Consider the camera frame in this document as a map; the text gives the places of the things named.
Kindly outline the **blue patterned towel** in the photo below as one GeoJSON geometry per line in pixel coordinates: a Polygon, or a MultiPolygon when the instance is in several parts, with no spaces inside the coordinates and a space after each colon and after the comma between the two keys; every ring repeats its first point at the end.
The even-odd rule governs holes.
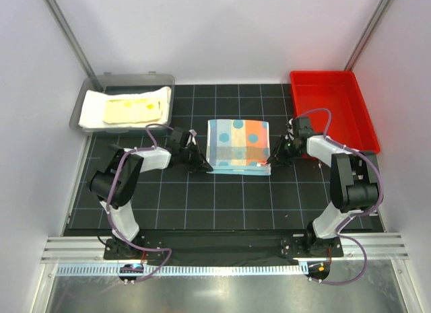
{"type": "Polygon", "coordinates": [[[249,119],[207,122],[206,160],[213,174],[269,176],[269,123],[249,119]]]}

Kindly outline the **yellow patterned towel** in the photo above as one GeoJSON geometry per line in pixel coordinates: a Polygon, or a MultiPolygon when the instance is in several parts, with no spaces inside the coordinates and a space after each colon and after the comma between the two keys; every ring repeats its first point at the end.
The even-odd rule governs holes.
{"type": "Polygon", "coordinates": [[[117,125],[148,123],[161,117],[159,99],[134,98],[106,101],[102,120],[108,125],[117,125]]]}

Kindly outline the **white pink towel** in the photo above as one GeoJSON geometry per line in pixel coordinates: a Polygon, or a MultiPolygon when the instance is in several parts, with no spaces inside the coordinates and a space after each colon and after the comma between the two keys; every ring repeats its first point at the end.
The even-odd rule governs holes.
{"type": "Polygon", "coordinates": [[[151,123],[166,125],[170,116],[170,105],[172,101],[172,89],[164,86],[156,91],[140,93],[140,94],[117,94],[108,95],[92,90],[87,91],[84,97],[81,114],[79,116],[78,125],[83,129],[91,131],[107,130],[107,129],[140,129],[151,123]],[[157,98],[160,101],[162,109],[162,117],[160,120],[150,121],[148,123],[135,124],[117,124],[108,125],[103,120],[105,102],[116,99],[134,99],[134,98],[157,98]]]}

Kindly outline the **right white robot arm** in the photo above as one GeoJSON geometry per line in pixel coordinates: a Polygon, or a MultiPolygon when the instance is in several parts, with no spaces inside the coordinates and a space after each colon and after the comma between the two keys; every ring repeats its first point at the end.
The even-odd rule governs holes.
{"type": "Polygon", "coordinates": [[[290,121],[288,133],[279,137],[267,164],[289,166],[303,155],[318,159],[331,170],[329,204],[309,223],[302,243],[306,255],[325,256],[353,218],[381,204],[382,180],[375,153],[352,149],[326,132],[316,132],[308,117],[290,121]]]}

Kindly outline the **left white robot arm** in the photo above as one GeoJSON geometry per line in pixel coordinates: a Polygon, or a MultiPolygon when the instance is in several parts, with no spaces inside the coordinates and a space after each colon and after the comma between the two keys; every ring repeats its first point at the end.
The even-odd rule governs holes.
{"type": "Polygon", "coordinates": [[[109,145],[89,179],[88,188],[105,210],[114,237],[121,240],[119,252],[127,259],[139,257],[143,250],[142,242],[136,238],[139,225],[131,205],[140,174],[177,165],[191,173],[213,171],[195,135],[192,129],[175,127],[165,146],[156,141],[151,147],[131,149],[109,145]]]}

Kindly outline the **red plastic bin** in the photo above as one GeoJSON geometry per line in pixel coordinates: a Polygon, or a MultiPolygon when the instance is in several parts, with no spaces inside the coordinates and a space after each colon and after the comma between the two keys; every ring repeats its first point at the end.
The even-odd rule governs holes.
{"type": "Polygon", "coordinates": [[[309,110],[312,127],[349,147],[380,153],[371,117],[351,71],[293,71],[290,73],[294,114],[309,110]]]}

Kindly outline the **clear plastic bin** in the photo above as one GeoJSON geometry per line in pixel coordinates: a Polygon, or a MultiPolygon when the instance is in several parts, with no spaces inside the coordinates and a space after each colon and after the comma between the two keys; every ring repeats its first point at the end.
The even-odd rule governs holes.
{"type": "Polygon", "coordinates": [[[87,78],[83,81],[80,91],[71,114],[69,127],[74,131],[84,135],[119,135],[119,134],[139,134],[145,131],[145,125],[103,125],[102,124],[102,106],[106,98],[112,98],[118,95],[147,94],[155,92],[161,88],[170,88],[170,93],[166,98],[166,106],[162,113],[162,120],[159,125],[154,127],[156,135],[166,133],[164,125],[169,125],[172,118],[172,106],[174,98],[174,77],[169,74],[146,73],[146,74],[111,74],[104,73],[97,75],[96,79],[101,85],[101,90],[94,86],[92,79],[87,78]],[[98,92],[95,104],[97,111],[89,113],[84,107],[88,103],[86,98],[87,92],[98,92]]]}

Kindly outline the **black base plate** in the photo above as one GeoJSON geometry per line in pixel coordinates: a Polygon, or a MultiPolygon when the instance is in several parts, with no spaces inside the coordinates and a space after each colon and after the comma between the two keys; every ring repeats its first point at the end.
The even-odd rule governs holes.
{"type": "Polygon", "coordinates": [[[251,267],[293,265],[301,258],[343,257],[341,240],[318,241],[306,230],[141,230],[133,248],[111,237],[104,259],[145,259],[170,266],[251,267]]]}

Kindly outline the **right aluminium frame post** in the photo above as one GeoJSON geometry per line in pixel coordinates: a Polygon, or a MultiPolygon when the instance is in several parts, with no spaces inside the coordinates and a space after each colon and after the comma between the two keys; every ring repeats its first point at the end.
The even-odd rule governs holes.
{"type": "Polygon", "coordinates": [[[383,21],[385,14],[390,9],[394,0],[379,0],[374,11],[372,12],[370,19],[368,20],[364,31],[362,32],[358,42],[356,43],[347,63],[344,67],[344,71],[353,71],[359,58],[365,51],[369,42],[371,41],[374,33],[377,31],[380,23],[383,21]]]}

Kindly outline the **aluminium frame post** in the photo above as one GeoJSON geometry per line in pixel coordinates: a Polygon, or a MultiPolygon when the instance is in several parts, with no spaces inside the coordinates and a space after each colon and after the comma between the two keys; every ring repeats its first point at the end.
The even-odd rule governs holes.
{"type": "Polygon", "coordinates": [[[390,9],[394,0],[379,0],[374,11],[372,12],[370,19],[368,20],[364,31],[362,32],[358,42],[356,43],[347,63],[344,67],[344,71],[353,71],[359,58],[365,51],[369,42],[371,41],[374,33],[377,31],[380,23],[383,21],[385,14],[390,9]]]}
{"type": "Polygon", "coordinates": [[[65,15],[63,14],[60,5],[57,3],[57,0],[43,0],[46,4],[48,10],[50,11],[53,19],[55,20],[57,26],[59,27],[62,35],[66,39],[72,53],[75,55],[77,62],[83,69],[84,73],[88,76],[93,86],[98,90],[102,91],[102,86],[98,81],[98,78],[90,65],[90,62],[84,53],[81,45],[79,44],[71,26],[69,25],[65,15]]]}

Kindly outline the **aluminium front rail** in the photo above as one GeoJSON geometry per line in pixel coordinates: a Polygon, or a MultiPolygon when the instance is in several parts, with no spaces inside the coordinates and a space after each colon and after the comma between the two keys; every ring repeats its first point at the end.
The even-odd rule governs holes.
{"type": "MultiPolygon", "coordinates": [[[[398,233],[346,234],[364,247],[370,260],[407,260],[405,243],[398,233]]],[[[43,263],[79,263],[102,260],[104,245],[96,237],[52,237],[44,246],[43,263]]]]}

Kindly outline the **left aluminium frame post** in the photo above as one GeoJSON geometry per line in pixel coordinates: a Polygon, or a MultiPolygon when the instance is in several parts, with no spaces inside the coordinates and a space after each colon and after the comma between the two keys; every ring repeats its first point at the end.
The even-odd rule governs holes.
{"type": "Polygon", "coordinates": [[[90,65],[90,62],[84,53],[81,45],[79,44],[71,26],[69,25],[65,15],[63,14],[60,5],[57,3],[57,0],[43,0],[46,4],[48,10],[50,11],[53,19],[55,20],[57,26],[59,27],[62,35],[66,39],[72,53],[75,55],[77,62],[83,69],[84,73],[88,76],[93,86],[98,90],[102,91],[102,86],[98,81],[98,78],[90,65]]]}

